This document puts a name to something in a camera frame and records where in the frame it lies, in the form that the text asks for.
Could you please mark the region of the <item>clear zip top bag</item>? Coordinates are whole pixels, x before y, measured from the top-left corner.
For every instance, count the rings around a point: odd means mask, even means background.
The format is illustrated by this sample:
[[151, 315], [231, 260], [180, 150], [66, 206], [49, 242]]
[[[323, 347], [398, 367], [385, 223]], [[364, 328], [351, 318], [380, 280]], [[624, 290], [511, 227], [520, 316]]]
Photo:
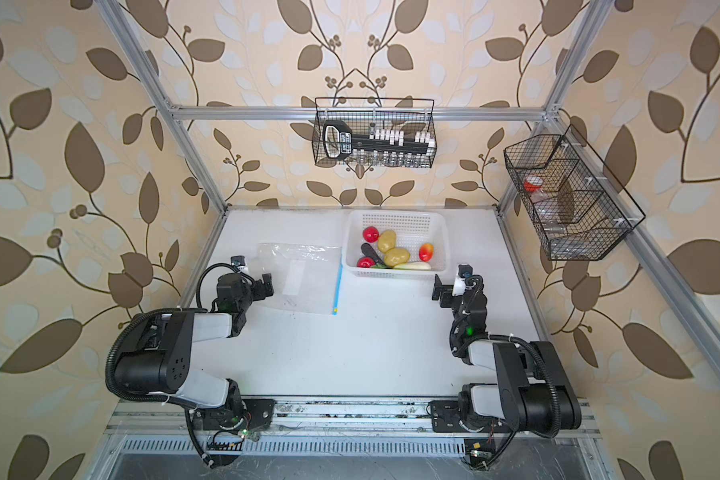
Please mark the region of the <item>clear zip top bag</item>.
[[274, 295], [263, 301], [271, 309], [332, 315], [340, 280], [341, 249], [332, 246], [260, 243], [262, 272], [270, 274]]

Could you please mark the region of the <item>red yellow toy mango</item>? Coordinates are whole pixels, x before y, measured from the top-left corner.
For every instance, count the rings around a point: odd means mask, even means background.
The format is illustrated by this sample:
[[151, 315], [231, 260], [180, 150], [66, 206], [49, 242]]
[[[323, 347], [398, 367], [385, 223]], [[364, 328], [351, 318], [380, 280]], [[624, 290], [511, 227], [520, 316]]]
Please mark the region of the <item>red yellow toy mango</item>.
[[419, 260], [429, 262], [434, 256], [434, 246], [431, 243], [425, 243], [420, 246], [418, 251]]

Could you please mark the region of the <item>red toy apple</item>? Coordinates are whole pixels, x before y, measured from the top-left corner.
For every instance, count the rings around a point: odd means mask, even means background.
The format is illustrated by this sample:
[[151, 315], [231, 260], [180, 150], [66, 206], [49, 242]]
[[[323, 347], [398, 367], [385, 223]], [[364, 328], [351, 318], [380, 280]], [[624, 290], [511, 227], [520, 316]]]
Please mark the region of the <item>red toy apple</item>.
[[378, 240], [380, 233], [376, 227], [369, 226], [363, 230], [362, 236], [365, 242], [375, 243]]

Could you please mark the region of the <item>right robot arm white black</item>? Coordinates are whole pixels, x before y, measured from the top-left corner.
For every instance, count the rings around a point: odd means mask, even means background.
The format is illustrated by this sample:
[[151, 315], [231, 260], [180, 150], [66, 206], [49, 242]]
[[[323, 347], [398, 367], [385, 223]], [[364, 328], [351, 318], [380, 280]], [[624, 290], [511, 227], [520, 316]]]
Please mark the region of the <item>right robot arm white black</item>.
[[499, 426], [553, 438], [581, 426], [579, 400], [552, 343], [491, 333], [483, 278], [470, 265], [460, 265], [451, 284], [435, 276], [432, 300], [453, 315], [452, 356], [495, 375], [491, 383], [463, 385], [454, 401], [430, 402], [435, 432], [483, 433]]

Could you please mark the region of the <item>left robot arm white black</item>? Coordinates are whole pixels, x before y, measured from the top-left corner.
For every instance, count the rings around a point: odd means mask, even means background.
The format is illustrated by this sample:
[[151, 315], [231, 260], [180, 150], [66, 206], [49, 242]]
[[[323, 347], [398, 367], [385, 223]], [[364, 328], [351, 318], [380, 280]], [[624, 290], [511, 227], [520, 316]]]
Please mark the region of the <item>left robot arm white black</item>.
[[[202, 281], [216, 275], [215, 296], [202, 304]], [[269, 273], [254, 277], [242, 256], [209, 265], [195, 286], [194, 304], [140, 313], [124, 327], [105, 366], [107, 389], [126, 402], [177, 406], [186, 428], [244, 437], [268, 427], [272, 399], [246, 399], [231, 378], [215, 376], [192, 363], [193, 350], [242, 333], [247, 312], [274, 294]]]

